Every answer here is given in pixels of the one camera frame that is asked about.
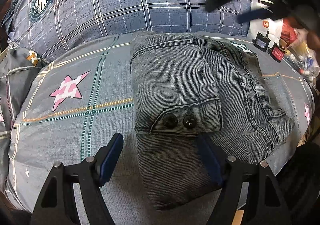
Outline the person right hand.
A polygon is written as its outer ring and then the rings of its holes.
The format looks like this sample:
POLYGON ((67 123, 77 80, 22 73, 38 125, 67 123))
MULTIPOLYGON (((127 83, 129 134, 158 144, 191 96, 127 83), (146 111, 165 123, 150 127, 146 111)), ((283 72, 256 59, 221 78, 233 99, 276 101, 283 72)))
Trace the person right hand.
POLYGON ((316 53, 316 58, 317 60, 319 60, 319 54, 320 54, 319 36, 313 31, 309 31, 307 34, 306 40, 307 40, 308 47, 316 53))

